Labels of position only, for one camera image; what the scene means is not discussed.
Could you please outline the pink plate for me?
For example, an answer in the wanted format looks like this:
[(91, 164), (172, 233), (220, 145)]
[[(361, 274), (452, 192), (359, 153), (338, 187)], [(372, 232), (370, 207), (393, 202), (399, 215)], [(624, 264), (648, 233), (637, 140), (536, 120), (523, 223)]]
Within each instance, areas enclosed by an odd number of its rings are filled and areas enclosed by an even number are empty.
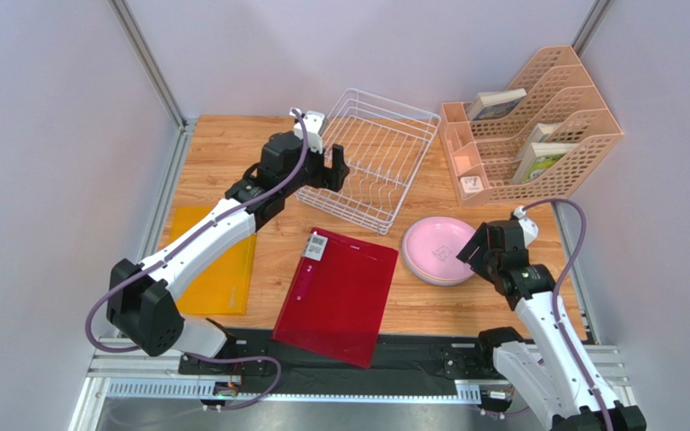
[(472, 278), (470, 266), (456, 258), (475, 234), (469, 224), (431, 216), (410, 226), (402, 238), (402, 257), (410, 271), (434, 286), (456, 286)]

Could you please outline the yellow plate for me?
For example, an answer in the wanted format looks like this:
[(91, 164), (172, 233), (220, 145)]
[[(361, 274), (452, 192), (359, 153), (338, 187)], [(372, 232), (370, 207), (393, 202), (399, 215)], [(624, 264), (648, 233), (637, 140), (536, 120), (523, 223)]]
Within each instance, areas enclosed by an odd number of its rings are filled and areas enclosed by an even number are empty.
[(458, 286), (472, 278), (473, 274), (468, 275), (467, 277), (461, 277), (456, 279), (439, 279), (434, 277), (428, 277), (421, 273), (414, 273), (414, 276), (417, 277), (419, 280), (431, 284), (433, 286)]

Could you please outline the purple plate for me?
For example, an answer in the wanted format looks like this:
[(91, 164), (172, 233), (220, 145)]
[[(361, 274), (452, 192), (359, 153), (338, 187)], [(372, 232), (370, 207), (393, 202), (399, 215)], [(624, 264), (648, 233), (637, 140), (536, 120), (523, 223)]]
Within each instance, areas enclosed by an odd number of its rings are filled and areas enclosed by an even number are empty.
[(402, 257), (415, 277), (432, 286), (458, 286), (475, 275), (452, 255), (452, 250), (447, 246), (439, 246), (433, 250), (402, 247)]

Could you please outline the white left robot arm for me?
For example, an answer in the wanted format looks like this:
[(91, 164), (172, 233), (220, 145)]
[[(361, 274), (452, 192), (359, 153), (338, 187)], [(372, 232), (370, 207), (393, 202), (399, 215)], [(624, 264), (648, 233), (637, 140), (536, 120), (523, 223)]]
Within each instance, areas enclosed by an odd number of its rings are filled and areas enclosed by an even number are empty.
[(109, 291), (100, 301), (107, 320), (133, 342), (134, 350), (149, 356), (172, 349), (217, 356), (228, 340), (226, 332), (208, 319), (183, 315), (177, 300), (217, 258), (283, 211), (299, 189), (340, 190), (349, 174), (342, 147), (333, 147), (332, 166), (325, 166), (324, 159), (318, 132), (272, 135), (260, 161), (188, 232), (141, 262), (122, 259), (114, 265)]

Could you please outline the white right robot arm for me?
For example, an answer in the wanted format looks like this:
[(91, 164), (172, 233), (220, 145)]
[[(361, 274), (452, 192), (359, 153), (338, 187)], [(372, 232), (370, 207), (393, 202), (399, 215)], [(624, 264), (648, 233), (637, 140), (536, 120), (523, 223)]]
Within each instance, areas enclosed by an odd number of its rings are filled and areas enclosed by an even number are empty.
[[(564, 204), (579, 216), (579, 239), (558, 277), (530, 260), (538, 229), (528, 210)], [(597, 370), (571, 325), (561, 296), (586, 237), (586, 215), (567, 198), (545, 198), (516, 207), (507, 220), (482, 223), (456, 258), (490, 282), (528, 329), (540, 358), (519, 333), (497, 328), (479, 334), (491, 367), (506, 377), (546, 430), (644, 430), (637, 405), (624, 404)]]

